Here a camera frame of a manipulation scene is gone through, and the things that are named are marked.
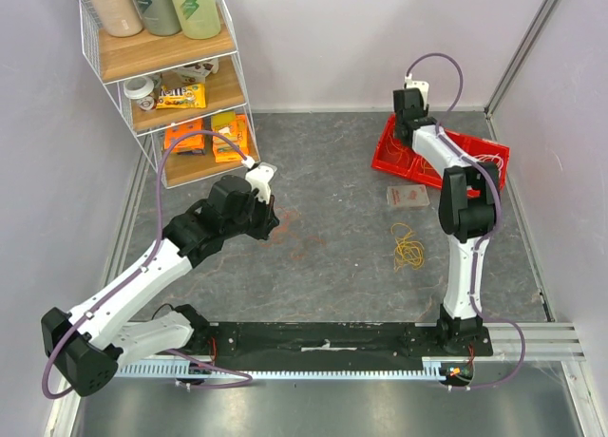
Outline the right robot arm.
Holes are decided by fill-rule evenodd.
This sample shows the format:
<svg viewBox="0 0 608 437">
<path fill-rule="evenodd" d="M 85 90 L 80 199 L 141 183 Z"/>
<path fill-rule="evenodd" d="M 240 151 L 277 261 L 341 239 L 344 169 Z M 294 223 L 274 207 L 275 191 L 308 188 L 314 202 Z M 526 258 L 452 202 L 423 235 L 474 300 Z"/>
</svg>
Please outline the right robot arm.
<svg viewBox="0 0 608 437">
<path fill-rule="evenodd" d="M 435 325 L 406 329 L 410 356 L 492 353 L 481 316 L 485 250 L 502 214 L 500 173 L 458 146 L 428 115 L 420 89 L 393 91 L 394 136 L 442 176 L 438 218 L 449 245 L 448 282 Z"/>
</svg>

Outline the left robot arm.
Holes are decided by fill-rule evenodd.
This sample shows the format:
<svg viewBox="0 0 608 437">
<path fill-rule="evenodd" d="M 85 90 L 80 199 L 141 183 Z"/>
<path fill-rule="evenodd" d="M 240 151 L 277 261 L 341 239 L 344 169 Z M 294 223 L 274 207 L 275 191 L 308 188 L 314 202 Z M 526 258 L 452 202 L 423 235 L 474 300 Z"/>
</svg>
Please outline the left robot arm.
<svg viewBox="0 0 608 437">
<path fill-rule="evenodd" d="M 70 391 L 86 397 L 123 366 L 153 353 L 204 351 L 207 322 L 189 305 L 157 321 L 126 324 L 168 285 L 218 253 L 225 241 L 241 235 L 268 239 L 279 224 L 270 187 L 274 174 L 271 165 L 261 164 L 243 177 L 221 178 L 207 198 L 162 227 L 148 250 L 109 285 L 68 312 L 47 311 L 41 318 L 46 398 L 62 396 L 49 389 L 52 369 L 63 375 Z"/>
</svg>

